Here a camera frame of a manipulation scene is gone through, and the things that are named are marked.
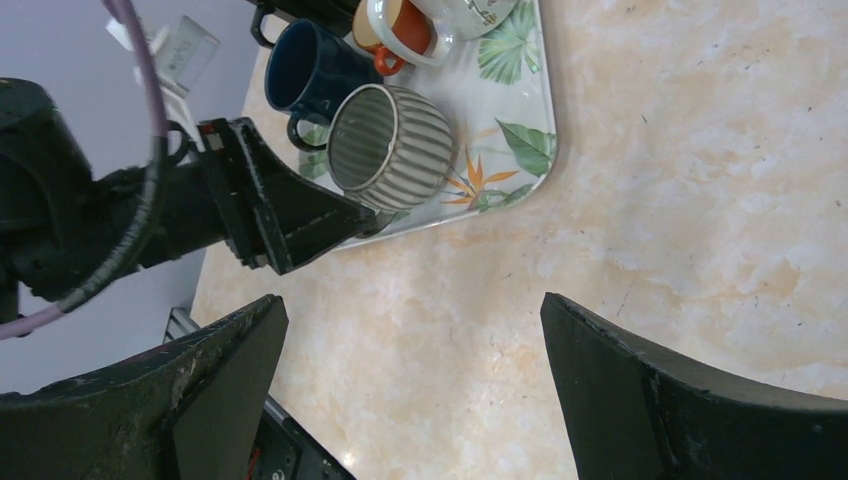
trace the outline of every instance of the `marble table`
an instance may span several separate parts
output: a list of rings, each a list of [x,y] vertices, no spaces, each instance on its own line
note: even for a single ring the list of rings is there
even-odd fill
[[[560,144],[532,197],[283,278],[207,254],[193,316],[283,296],[271,393],[359,478],[576,478],[546,291],[715,367],[848,399],[848,4],[541,8]],[[244,113],[296,155],[265,104],[267,56]]]

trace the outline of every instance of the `brown cup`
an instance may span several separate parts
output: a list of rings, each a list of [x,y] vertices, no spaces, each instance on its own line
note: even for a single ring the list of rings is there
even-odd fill
[[[377,72],[388,77],[398,73],[406,64],[406,60],[380,43],[368,22],[367,4],[368,2],[362,1],[356,9],[353,17],[353,41],[359,48],[374,55],[374,67]],[[433,35],[427,17],[409,0],[390,0],[386,1],[386,4],[389,9],[389,23],[398,40],[415,53],[426,52]],[[394,65],[389,66],[388,60],[394,60]]]

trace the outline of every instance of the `floral tray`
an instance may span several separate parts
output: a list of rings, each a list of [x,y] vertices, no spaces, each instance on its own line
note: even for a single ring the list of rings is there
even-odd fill
[[[506,208],[544,180],[556,158],[556,125],[545,61],[538,0],[522,0],[497,29],[456,47],[440,68],[406,66],[386,83],[429,98],[454,133],[454,165],[428,203],[402,212],[379,234],[358,245]],[[323,143],[327,131],[305,135]],[[300,154],[304,177],[340,192],[327,171],[327,155]]]

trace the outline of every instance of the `clear glass mug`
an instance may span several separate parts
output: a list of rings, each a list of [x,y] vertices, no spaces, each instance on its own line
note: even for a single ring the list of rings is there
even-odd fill
[[[368,20],[374,33],[389,50],[414,65],[437,67],[447,60],[459,40],[469,40],[497,27],[518,0],[411,0],[433,24],[435,46],[419,54],[398,40],[387,18],[387,3],[395,0],[367,0]]]

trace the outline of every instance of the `gray striped mug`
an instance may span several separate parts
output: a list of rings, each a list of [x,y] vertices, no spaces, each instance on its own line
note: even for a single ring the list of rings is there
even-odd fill
[[[354,90],[333,118],[327,140],[333,182],[385,219],[433,197],[452,153],[450,129],[436,107],[412,90],[389,85]]]

